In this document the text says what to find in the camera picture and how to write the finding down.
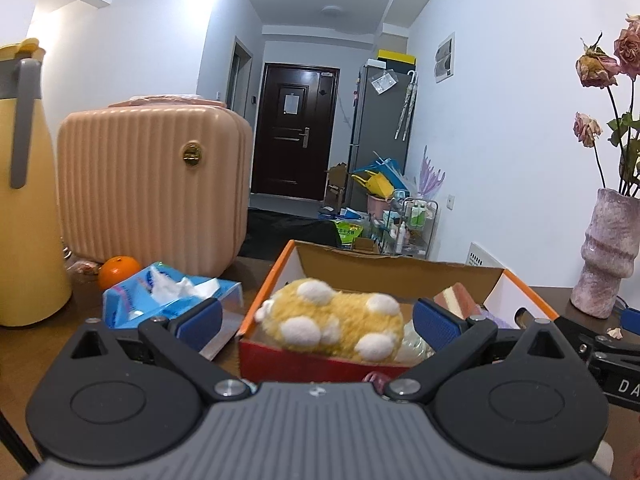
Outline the purple linen drawstring pouch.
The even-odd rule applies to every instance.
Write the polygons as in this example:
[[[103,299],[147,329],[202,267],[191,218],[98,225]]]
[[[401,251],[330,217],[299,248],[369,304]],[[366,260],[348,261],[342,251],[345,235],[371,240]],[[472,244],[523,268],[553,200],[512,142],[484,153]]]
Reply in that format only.
[[[483,310],[482,315],[484,315],[485,318],[488,318],[488,320],[491,320],[492,322],[494,322],[499,328],[511,327],[509,323],[507,323],[506,321],[503,321],[501,318],[498,318],[498,316],[493,315],[491,312],[487,310]]]

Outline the yellow plush toy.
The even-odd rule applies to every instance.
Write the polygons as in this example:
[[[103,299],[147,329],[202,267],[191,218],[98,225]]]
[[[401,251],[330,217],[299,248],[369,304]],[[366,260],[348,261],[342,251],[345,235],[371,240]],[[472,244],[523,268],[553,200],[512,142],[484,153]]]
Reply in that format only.
[[[339,292],[314,278],[274,292],[254,320],[283,349],[366,363],[393,362],[405,326],[394,297]]]

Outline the blue tissue pack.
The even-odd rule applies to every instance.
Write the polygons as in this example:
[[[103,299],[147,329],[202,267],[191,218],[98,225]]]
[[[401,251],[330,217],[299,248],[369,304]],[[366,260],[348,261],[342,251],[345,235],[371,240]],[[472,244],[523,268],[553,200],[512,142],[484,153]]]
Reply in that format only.
[[[154,262],[103,293],[102,321],[109,328],[135,328],[154,315],[178,318],[210,298],[217,299],[224,310],[239,311],[243,307],[242,285],[184,274]]]

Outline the red cardboard pumpkin box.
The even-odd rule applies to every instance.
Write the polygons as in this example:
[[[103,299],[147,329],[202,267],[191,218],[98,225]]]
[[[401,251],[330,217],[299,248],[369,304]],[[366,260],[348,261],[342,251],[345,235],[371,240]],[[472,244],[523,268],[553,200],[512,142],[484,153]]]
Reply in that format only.
[[[429,262],[291,240],[238,331],[241,375],[251,382],[359,382],[396,377],[421,361],[409,330],[444,336],[421,301],[467,292],[454,317],[492,314],[507,326],[526,311],[558,312],[506,269]]]

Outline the pink textured ceramic vase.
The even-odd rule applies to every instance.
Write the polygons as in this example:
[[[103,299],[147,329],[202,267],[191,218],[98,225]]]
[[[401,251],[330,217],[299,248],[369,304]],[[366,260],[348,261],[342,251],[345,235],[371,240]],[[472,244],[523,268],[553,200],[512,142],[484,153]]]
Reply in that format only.
[[[600,188],[580,248],[584,266],[570,294],[572,305],[594,318],[608,318],[620,283],[634,274],[638,253],[638,198]]]

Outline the pink satin pouch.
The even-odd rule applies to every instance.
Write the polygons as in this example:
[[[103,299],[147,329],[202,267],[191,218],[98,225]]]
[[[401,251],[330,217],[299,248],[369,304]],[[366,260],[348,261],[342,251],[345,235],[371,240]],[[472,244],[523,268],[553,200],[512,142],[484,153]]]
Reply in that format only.
[[[386,387],[390,382],[394,381],[394,378],[377,370],[372,370],[372,372],[363,377],[362,381],[371,384],[379,396],[386,396]]]

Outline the orange fruit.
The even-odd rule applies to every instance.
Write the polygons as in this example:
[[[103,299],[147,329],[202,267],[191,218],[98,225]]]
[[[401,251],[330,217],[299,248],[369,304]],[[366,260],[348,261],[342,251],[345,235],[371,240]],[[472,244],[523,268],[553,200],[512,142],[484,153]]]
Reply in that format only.
[[[98,285],[104,292],[127,278],[131,278],[142,270],[142,266],[135,258],[130,256],[115,256],[109,258],[100,267],[98,273]]]

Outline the black bag on floor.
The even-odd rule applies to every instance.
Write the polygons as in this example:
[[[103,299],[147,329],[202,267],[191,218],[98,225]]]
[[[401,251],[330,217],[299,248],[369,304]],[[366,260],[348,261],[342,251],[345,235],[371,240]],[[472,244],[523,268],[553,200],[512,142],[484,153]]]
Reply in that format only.
[[[281,214],[277,211],[250,208],[246,237],[239,256],[276,261],[290,240],[341,248],[342,241],[335,223]]]

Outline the pink ribbed suitcase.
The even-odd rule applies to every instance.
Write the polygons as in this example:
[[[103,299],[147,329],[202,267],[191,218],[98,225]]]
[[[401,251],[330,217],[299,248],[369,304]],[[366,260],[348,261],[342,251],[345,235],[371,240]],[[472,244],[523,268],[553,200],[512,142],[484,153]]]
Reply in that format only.
[[[214,103],[68,115],[58,129],[62,239],[81,257],[129,256],[218,276],[245,240],[253,130]]]

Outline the yellow blue bags pile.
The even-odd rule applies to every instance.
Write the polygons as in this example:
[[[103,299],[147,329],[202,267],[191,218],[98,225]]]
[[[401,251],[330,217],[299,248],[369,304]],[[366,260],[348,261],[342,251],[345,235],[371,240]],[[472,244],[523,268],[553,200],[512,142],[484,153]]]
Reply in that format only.
[[[411,194],[398,162],[392,158],[378,157],[370,165],[356,169],[350,177],[369,195],[382,200],[391,200],[397,196],[404,198]]]

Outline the yellow thermos jug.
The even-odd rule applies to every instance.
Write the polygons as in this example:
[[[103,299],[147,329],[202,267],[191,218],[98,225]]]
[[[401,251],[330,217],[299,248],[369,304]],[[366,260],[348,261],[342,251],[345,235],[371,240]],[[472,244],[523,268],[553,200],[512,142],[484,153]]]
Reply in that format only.
[[[65,270],[52,139],[42,105],[44,50],[1,48],[0,316],[4,327],[50,318],[72,289]]]

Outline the grey refrigerator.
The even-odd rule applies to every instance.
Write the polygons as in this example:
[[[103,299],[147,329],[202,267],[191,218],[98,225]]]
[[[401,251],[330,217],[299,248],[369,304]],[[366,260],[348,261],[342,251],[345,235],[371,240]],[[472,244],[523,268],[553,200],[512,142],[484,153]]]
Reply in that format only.
[[[367,209],[367,191],[352,175],[362,176],[362,170],[379,157],[391,158],[398,162],[400,171],[405,170],[417,79],[415,70],[403,74],[390,68],[360,68],[347,159],[347,207]]]

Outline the dark brown entrance door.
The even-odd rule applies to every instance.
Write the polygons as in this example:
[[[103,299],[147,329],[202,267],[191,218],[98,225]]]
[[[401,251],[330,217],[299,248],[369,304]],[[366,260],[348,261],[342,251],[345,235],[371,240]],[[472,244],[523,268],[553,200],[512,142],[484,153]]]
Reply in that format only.
[[[265,65],[250,192],[322,199],[339,82],[333,67]]]

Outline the dried pink rose bouquet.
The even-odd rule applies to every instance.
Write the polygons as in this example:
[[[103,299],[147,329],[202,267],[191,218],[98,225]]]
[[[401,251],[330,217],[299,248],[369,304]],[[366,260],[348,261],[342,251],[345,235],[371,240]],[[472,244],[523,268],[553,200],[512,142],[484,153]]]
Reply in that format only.
[[[600,46],[602,35],[593,44],[582,44],[575,70],[582,88],[604,90],[613,118],[606,123],[608,143],[616,148],[620,195],[639,197],[639,15],[627,14],[626,26],[613,42],[613,54]],[[626,110],[617,104],[613,88],[620,78],[630,83]]]

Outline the yellow black box on fridge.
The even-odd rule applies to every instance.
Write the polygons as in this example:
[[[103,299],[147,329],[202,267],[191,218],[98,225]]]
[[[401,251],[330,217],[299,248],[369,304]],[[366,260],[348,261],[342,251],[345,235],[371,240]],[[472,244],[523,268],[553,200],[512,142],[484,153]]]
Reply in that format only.
[[[378,49],[376,58],[379,61],[416,65],[416,57],[407,53]]]

